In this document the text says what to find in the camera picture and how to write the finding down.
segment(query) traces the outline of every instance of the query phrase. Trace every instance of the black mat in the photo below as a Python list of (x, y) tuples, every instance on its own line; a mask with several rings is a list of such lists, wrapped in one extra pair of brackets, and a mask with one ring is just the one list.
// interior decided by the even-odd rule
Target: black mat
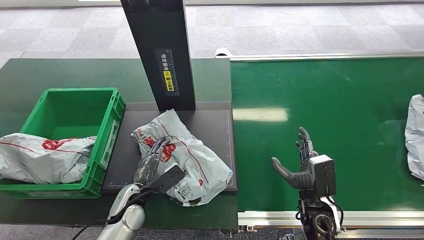
[[(130, 134), (160, 114), (155, 103), (126, 104), (102, 194), (117, 193), (133, 182), (141, 154)], [(238, 191), (231, 102), (197, 102), (196, 111), (177, 111), (177, 114), (191, 134), (213, 150), (233, 171), (225, 191)]]

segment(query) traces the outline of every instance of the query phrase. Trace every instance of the silver robotic arm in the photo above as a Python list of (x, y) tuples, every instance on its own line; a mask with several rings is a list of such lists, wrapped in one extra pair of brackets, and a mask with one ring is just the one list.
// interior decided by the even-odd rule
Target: silver robotic arm
[[(140, 185), (132, 183), (120, 190), (112, 204), (107, 220), (111, 220), (119, 214), (127, 205), (131, 196), (140, 194)], [(133, 204), (129, 206), (123, 213), (121, 219), (115, 223), (107, 224), (97, 240), (132, 240), (137, 231), (145, 222), (145, 211), (142, 206)]]

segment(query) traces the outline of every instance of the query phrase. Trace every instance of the black cable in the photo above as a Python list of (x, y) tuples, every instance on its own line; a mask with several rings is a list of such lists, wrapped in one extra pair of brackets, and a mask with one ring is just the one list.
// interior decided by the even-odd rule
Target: black cable
[(332, 203), (334, 206), (336, 206), (336, 208), (338, 208), (339, 210), (340, 210), (340, 227), (342, 227), (342, 224), (343, 224), (343, 217), (344, 217), (344, 214), (343, 214), (343, 209), (339, 206), (339, 205), (337, 205), (333, 200), (331, 200), (330, 199), (330, 197), (329, 197), (329, 195), (328, 195), (328, 193), (326, 192), (325, 193), (325, 197), (327, 198), (327, 200), (330, 202), (330, 203)]
[(89, 223), (87, 226), (83, 227), (81, 230), (79, 230), (79, 232), (72, 238), (72, 240), (75, 240), (78, 238), (78, 236), (80, 234), (82, 234), (84, 232), (84, 230), (86, 230), (88, 227), (94, 225), (94, 224), (101, 224), (101, 223), (106, 223), (108, 220), (107, 219), (99, 219), (99, 220), (95, 220), (91, 223)]
[(136, 197), (134, 197), (131, 201), (129, 201), (122, 209), (121, 209), (121, 211), (119, 211), (115, 216), (112, 216), (112, 218), (111, 219), (109, 219), (109, 220), (107, 220), (107, 219), (99, 219), (99, 220), (95, 220), (95, 221), (93, 221), (93, 222), (91, 222), (91, 223), (89, 223), (88, 225), (86, 225), (85, 227), (83, 227), (73, 238), (72, 238), (72, 240), (76, 240), (77, 239), (77, 237), (82, 233), (82, 232), (84, 232), (84, 230), (86, 230), (88, 227), (90, 227), (90, 226), (92, 226), (92, 225), (95, 225), (95, 224), (101, 224), (101, 223), (106, 223), (106, 224), (108, 224), (108, 223), (112, 223), (112, 222), (115, 222), (116, 220), (120, 220), (121, 218), (122, 218), (122, 216), (124, 215), (124, 213), (125, 213), (125, 210), (127, 210), (127, 208), (129, 207), (129, 206), (131, 206), (131, 205), (133, 205), (136, 201), (138, 201), (140, 198), (142, 198), (142, 197), (144, 197), (144, 196), (146, 196), (147, 194), (150, 194), (150, 193), (157, 193), (157, 190), (154, 190), (154, 189), (148, 189), (147, 191), (145, 191), (145, 192), (143, 192), (142, 194), (140, 194), (140, 195), (138, 195), (138, 196), (136, 196)]

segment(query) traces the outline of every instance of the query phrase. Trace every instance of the crate handle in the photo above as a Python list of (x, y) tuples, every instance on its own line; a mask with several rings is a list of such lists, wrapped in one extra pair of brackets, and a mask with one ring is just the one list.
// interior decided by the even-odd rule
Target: crate handle
[(103, 156), (101, 156), (101, 161), (100, 161), (100, 165), (102, 165), (104, 169), (108, 167), (108, 162), (109, 162), (109, 159), (111, 158), (111, 152), (112, 152), (112, 149), (114, 148), (114, 145), (112, 143), (115, 141), (117, 137), (118, 127), (119, 127), (118, 122), (116, 120), (113, 120), (112, 128), (109, 133), (109, 138), (107, 139), (107, 143), (106, 143), (106, 149), (104, 150)]

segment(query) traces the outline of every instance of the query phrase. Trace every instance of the gray carpet tile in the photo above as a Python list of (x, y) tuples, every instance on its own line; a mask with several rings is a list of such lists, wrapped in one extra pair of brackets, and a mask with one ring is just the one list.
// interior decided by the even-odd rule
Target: gray carpet tile
[[(424, 51), (424, 4), (187, 6), (190, 56)], [(0, 9), (0, 68), (10, 58), (139, 59), (121, 7)], [(71, 239), (78, 228), (0, 225), (0, 240)], [(82, 240), (101, 231), (90, 227)], [(261, 228), (235, 240), (278, 240)], [(219, 231), (142, 229), (137, 240), (225, 240)]]

